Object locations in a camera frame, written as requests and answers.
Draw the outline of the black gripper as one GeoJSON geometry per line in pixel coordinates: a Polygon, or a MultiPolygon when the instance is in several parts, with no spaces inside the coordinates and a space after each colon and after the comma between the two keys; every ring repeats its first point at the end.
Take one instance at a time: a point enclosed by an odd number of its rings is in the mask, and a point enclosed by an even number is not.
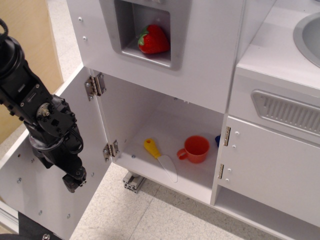
{"type": "Polygon", "coordinates": [[[69,134],[51,144],[29,136],[33,154],[49,169],[53,165],[65,172],[62,178],[70,193],[75,193],[78,187],[86,183],[87,172],[78,156],[83,149],[83,142],[69,134]]]}

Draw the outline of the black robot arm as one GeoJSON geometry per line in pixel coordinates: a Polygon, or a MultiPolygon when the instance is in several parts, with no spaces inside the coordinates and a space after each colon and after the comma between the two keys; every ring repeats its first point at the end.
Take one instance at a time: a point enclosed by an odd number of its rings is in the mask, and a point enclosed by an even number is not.
{"type": "Polygon", "coordinates": [[[29,68],[24,51],[0,26],[0,103],[11,116],[17,116],[29,132],[33,154],[49,169],[57,166],[69,192],[86,182],[87,172],[78,154],[84,141],[75,114],[65,99],[50,94],[40,78],[29,68]]]}

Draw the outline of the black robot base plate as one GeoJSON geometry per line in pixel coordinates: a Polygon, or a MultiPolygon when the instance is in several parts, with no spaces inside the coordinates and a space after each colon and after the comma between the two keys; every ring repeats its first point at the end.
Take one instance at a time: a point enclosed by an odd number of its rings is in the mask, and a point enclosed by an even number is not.
{"type": "Polygon", "coordinates": [[[18,234],[1,233],[1,240],[61,240],[58,235],[21,212],[18,212],[18,234]]]}

